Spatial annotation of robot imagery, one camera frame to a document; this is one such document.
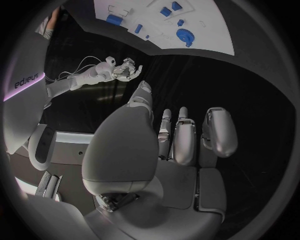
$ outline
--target purple light strip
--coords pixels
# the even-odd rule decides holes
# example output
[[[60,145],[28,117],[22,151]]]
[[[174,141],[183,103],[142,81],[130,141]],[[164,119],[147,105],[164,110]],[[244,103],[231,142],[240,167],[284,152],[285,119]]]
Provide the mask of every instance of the purple light strip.
[[[6,100],[12,98],[13,96],[19,94],[20,92],[24,91],[25,89],[28,89],[30,86],[32,86],[33,84],[38,83],[39,81],[41,81],[43,78],[45,77],[45,73],[43,72],[42,75],[40,76],[39,79],[37,79],[36,81],[32,81],[31,83],[27,84],[25,87],[21,88],[20,90],[8,95],[4,97],[3,102],[5,102]]]

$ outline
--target blue object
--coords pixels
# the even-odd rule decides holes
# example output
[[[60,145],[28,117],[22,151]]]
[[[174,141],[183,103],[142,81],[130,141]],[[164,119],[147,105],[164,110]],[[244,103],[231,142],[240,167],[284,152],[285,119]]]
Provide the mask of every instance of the blue object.
[[[180,20],[177,22],[177,25],[178,25],[178,27],[181,27],[184,23],[185,23],[185,21],[183,21],[182,19],[180,19]]]
[[[176,1],[174,1],[174,2],[172,2],[172,9],[173,9],[174,11],[177,11],[177,10],[179,10],[179,9],[183,9],[183,7],[180,6]]]
[[[160,11],[160,13],[162,15],[165,15],[166,17],[170,16],[170,14],[172,13],[170,9],[163,7],[162,10]]]
[[[142,27],[143,27],[142,24],[137,25],[137,27],[136,27],[136,29],[135,29],[134,32],[135,32],[136,34],[138,34],[138,33],[141,31]]]
[[[187,46],[188,48],[192,45],[193,41],[195,40],[194,34],[192,34],[191,31],[183,28],[178,29],[176,35],[181,41],[186,43],[185,46]]]
[[[108,15],[106,21],[108,23],[110,23],[110,24],[114,24],[114,25],[120,26],[120,24],[123,21],[123,18],[110,14],[110,15]]]

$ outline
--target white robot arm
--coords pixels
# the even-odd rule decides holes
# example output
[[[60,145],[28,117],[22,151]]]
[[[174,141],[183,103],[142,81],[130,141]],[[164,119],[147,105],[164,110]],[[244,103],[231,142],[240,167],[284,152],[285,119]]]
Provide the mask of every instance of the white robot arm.
[[[122,65],[116,66],[116,60],[109,56],[105,61],[100,62],[96,66],[90,67],[83,73],[72,74],[66,79],[62,79],[46,86],[47,100],[45,108],[49,107],[51,100],[69,90],[73,91],[81,88],[83,85],[94,85],[100,82],[109,82],[118,79],[122,82],[129,82],[137,78],[142,72],[142,67],[139,66],[136,70],[135,62],[131,58],[126,58]]]

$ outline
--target wire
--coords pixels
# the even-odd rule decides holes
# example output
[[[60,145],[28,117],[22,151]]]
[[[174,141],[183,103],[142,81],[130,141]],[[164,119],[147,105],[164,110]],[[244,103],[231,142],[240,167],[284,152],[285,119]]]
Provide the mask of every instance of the wire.
[[[87,67],[87,66],[96,66],[96,65],[94,65],[94,64],[89,64],[89,65],[86,65],[86,66],[84,66],[83,68],[79,69],[80,65],[81,65],[81,64],[83,63],[83,61],[84,61],[85,59],[87,59],[87,58],[94,58],[94,59],[97,59],[100,63],[102,62],[99,58],[97,58],[97,57],[95,57],[95,56],[86,56],[84,59],[82,59],[82,61],[79,63],[78,67],[76,68],[76,70],[75,70],[73,73],[70,73],[70,72],[68,72],[68,71],[63,71],[63,72],[61,72],[61,73],[58,75],[58,79],[53,80],[53,79],[51,79],[51,78],[49,78],[49,77],[47,77],[47,76],[45,76],[45,78],[46,78],[48,81],[50,81],[50,82],[56,82],[56,81],[58,81],[58,80],[61,80],[61,79],[65,78],[65,77],[68,77],[68,76],[70,76],[70,75],[72,75],[72,74],[75,74],[75,73],[79,72],[80,70],[84,69],[84,68]],[[61,77],[61,74],[63,74],[63,73],[67,73],[67,74],[69,74],[69,75],[66,75],[66,76],[64,76],[64,77]]]

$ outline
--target person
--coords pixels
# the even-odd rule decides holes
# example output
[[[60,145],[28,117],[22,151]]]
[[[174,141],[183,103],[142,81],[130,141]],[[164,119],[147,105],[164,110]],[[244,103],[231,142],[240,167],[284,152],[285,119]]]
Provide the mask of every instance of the person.
[[[35,32],[41,34],[45,39],[50,40],[55,25],[57,23],[59,13],[60,13],[60,7],[56,8],[52,12],[52,16],[50,19],[49,17],[46,17],[45,20],[39,25],[39,27],[36,29]]]

